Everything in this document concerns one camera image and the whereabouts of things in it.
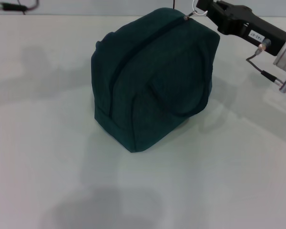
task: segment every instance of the white tabletop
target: white tabletop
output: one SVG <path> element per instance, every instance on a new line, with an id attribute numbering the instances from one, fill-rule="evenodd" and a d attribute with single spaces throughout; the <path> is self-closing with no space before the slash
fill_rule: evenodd
<path id="1" fill-rule="evenodd" d="M 95 43 L 135 19 L 0 16 L 0 229 L 286 229 L 286 95 L 246 41 L 222 35 L 209 105 L 146 152 L 94 120 Z"/>

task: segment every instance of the dark green bag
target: dark green bag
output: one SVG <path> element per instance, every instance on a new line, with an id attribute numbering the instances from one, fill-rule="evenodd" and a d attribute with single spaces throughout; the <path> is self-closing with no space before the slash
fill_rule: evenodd
<path id="1" fill-rule="evenodd" d="M 161 8 L 96 43 L 95 119 L 130 152 L 144 151 L 201 112 L 219 35 Z"/>

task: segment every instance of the white table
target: white table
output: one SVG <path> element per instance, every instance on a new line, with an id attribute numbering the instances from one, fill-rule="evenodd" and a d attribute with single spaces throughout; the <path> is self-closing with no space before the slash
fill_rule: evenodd
<path id="1" fill-rule="evenodd" d="M 135 19 L 0 16 L 0 229 L 286 229 L 286 95 L 242 39 L 222 35 L 208 107 L 146 152 L 99 127 L 91 55 Z M 254 62 L 286 77 L 274 59 Z"/>

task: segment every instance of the white label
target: white label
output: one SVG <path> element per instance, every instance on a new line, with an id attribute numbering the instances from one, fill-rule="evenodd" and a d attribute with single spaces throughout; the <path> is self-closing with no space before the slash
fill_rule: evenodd
<path id="1" fill-rule="evenodd" d="M 249 37 L 252 37 L 253 39 L 256 39 L 259 42 L 263 42 L 263 40 L 265 39 L 265 37 L 263 35 L 255 32 L 254 30 L 250 31 Z"/>

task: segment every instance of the zipper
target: zipper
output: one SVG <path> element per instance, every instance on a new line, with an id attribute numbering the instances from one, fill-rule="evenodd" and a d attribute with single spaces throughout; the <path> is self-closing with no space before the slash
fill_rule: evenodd
<path id="1" fill-rule="evenodd" d="M 148 38 L 143 40 L 140 44 L 136 45 L 133 49 L 131 49 L 121 60 L 121 62 L 118 64 L 117 68 L 115 69 L 113 76 L 111 78 L 110 84 L 109 84 L 109 89 L 110 89 L 110 110 L 109 110 L 109 117 L 112 118 L 112 105 L 113 105 L 113 89 L 114 85 L 119 78 L 120 73 L 126 66 L 126 64 L 143 48 L 145 48 L 147 45 L 149 45 L 151 42 L 156 40 L 157 38 L 161 37 L 165 33 L 169 32 L 176 26 L 189 21 L 185 20 L 184 17 L 180 17 L 175 19 L 174 21 L 168 23 L 164 27 L 160 28 L 158 31 L 150 35 Z"/>

